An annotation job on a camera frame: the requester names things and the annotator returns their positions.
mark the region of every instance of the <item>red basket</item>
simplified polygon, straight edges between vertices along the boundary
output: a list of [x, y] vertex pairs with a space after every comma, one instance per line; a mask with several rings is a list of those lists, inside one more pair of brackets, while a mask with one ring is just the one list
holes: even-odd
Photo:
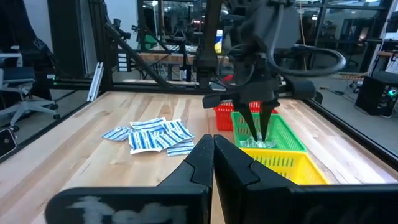
[[[260, 112], [260, 102], [249, 103], [250, 111], [252, 113]], [[223, 103], [214, 108], [216, 112], [216, 123], [219, 131], [233, 131], [231, 112], [234, 111], [232, 103]], [[272, 110], [272, 113], [277, 114], [277, 110]]]

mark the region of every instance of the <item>stacked baskets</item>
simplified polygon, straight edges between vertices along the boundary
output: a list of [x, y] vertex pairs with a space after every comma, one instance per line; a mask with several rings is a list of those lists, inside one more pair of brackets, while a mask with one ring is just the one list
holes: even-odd
[[[250, 106], [254, 124], [259, 131], [259, 103], [253, 102]], [[299, 185], [328, 184], [327, 179], [308, 156], [307, 148], [277, 111], [271, 115], [267, 130], [267, 139], [276, 142], [276, 146], [272, 149], [242, 147], [241, 141], [249, 138], [251, 132], [241, 114], [233, 112], [232, 104], [220, 105], [215, 111], [218, 130], [226, 131], [226, 128], [233, 130], [235, 145], [261, 164]]]

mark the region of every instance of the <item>floor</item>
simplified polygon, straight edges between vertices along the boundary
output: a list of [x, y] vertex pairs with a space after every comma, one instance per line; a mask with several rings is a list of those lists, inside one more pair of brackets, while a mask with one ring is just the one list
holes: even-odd
[[[136, 72], [132, 73], [114, 73], [114, 80], [121, 82], [124, 79], [138, 78]], [[324, 86], [332, 90], [344, 91], [347, 93], [345, 97], [338, 96], [326, 90], [319, 90], [323, 95], [322, 105], [354, 128], [360, 130], [369, 138], [378, 142], [380, 145], [396, 152], [396, 133], [398, 133], [398, 118], [383, 118], [380, 116], [370, 116], [364, 114], [360, 109], [354, 107], [354, 100], [357, 94], [354, 94], [349, 88], [349, 81], [337, 80], [332, 78], [314, 78], [312, 79], [317, 88]], [[63, 95], [71, 92], [71, 90], [51, 90], [54, 99], [61, 98]], [[86, 101], [87, 91], [77, 91], [67, 96], [57, 103], [59, 105], [58, 112], [61, 116], [75, 110]], [[9, 117], [0, 117], [0, 125], [9, 122]], [[36, 113], [27, 119], [17, 123], [20, 131], [17, 133], [17, 141], [22, 142], [40, 129], [54, 122], [52, 115]]]

